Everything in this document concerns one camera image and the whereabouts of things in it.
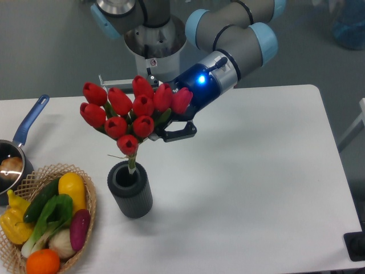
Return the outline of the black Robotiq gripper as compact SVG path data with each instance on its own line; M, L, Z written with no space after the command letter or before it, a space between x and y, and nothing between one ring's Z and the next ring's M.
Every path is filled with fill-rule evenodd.
M207 67L198 63L168 82L173 89L177 88L180 90L183 87L187 87L193 93L187 110L183 114L173 114L172 118L173 121L185 122L185 126L180 130L167 131L167 127L173 123L173 121L168 121L157 126L148 137L149 140L155 142L162 139L164 142L174 142L192 138L196 135L197 128L189 120L192 120L197 112L221 95L220 84L212 74L216 69L218 69L216 65ZM160 81L152 74L148 75L146 80L152 87L159 87L160 85Z

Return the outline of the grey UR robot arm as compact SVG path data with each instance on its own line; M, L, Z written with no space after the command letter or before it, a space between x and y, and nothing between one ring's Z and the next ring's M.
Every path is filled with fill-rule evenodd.
M171 14L169 1L96 1L91 14L112 39L123 37L135 56L137 72L153 86L188 88L186 113L171 115L151 140L193 137L197 112L264 66L277 53L269 22L285 1L231 1L219 11L194 11L186 22Z

